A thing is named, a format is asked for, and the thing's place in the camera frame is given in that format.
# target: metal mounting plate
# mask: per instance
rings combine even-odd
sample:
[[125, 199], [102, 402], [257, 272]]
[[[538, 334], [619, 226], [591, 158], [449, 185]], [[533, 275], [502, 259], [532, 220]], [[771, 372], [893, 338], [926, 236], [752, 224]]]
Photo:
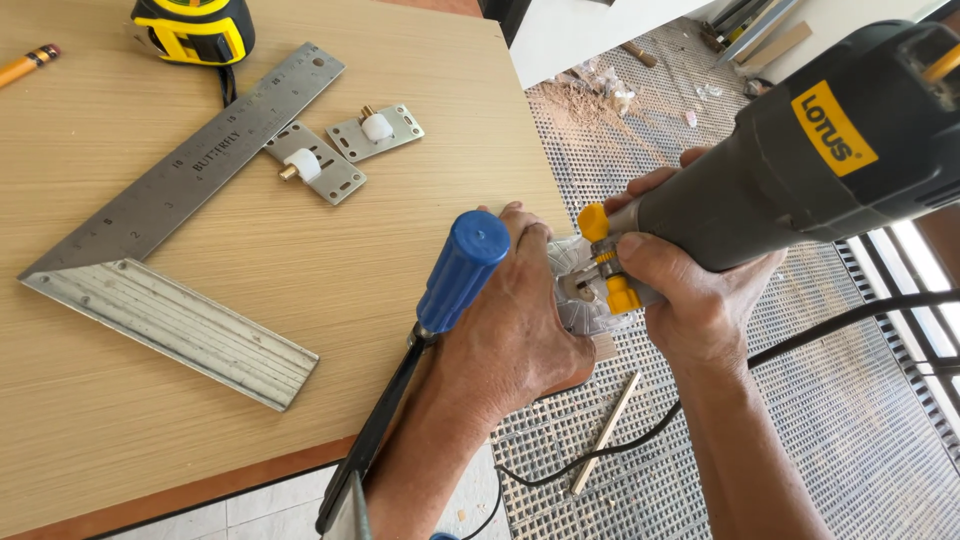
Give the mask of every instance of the metal mounting plate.
[[344, 154], [347, 161], [356, 163], [401, 144], [416, 140], [423, 136], [423, 128], [417, 123], [417, 118], [407, 110], [402, 103], [378, 110], [394, 128], [394, 134], [389, 138], [371, 141], [360, 129], [360, 117], [351, 118], [335, 126], [326, 128], [326, 134]]
[[313, 152], [317, 161], [320, 162], [321, 173], [317, 178], [304, 184], [312, 187], [334, 206], [340, 204], [354, 189], [367, 181], [367, 175], [337, 154], [336, 150], [330, 148], [329, 144], [299, 120], [290, 122], [283, 131], [267, 141], [263, 148], [281, 163], [300, 148]]

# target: pencil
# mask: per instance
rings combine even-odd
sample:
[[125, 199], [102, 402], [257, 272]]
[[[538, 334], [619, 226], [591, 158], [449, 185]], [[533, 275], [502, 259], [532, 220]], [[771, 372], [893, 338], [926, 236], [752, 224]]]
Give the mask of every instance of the pencil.
[[53, 43], [34, 49], [22, 57], [0, 67], [0, 87], [6, 86], [31, 71], [53, 61], [60, 55], [60, 48]]

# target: yellow label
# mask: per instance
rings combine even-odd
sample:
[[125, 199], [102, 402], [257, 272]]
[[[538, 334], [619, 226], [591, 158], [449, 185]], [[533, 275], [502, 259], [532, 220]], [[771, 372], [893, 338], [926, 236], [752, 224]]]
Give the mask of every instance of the yellow label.
[[793, 100], [793, 112], [814, 148], [838, 177], [879, 160], [837, 103], [827, 81]]

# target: black window bar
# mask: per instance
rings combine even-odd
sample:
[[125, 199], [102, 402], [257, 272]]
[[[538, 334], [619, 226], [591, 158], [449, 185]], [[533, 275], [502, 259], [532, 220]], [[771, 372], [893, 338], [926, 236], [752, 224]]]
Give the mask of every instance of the black window bar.
[[[836, 247], [867, 302], [951, 286], [912, 222], [861, 234]], [[960, 305], [920, 307], [876, 320], [945, 448], [960, 465]]]

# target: plastic grating floor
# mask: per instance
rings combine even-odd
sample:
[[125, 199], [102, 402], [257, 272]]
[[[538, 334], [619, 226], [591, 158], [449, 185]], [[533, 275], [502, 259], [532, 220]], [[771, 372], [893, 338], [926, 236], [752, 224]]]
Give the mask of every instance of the plastic grating floor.
[[[715, 144], [747, 104], [743, 81], [713, 68], [694, 23], [679, 19], [635, 39], [654, 69], [614, 49], [601, 56], [640, 90], [622, 123], [578, 125], [535, 86], [530, 107], [570, 218], [636, 176], [676, 164], [690, 146]], [[697, 85], [723, 89], [701, 99]], [[699, 127], [683, 114], [695, 110]], [[766, 347], [862, 303], [832, 245], [790, 251], [750, 323], [750, 348]], [[666, 361], [642, 320], [618, 332], [616, 360], [577, 390], [515, 412], [493, 451], [528, 478], [542, 478], [588, 452], [634, 371], [642, 378], [610, 444], [651, 428], [676, 400]], [[960, 538], [960, 477], [875, 321], [848, 327], [754, 371], [787, 452], [814, 502], [841, 538]], [[504, 504], [516, 540], [710, 538], [684, 416], [636, 451], [601, 458], [580, 496], [576, 473], [541, 488], [509, 479]]]

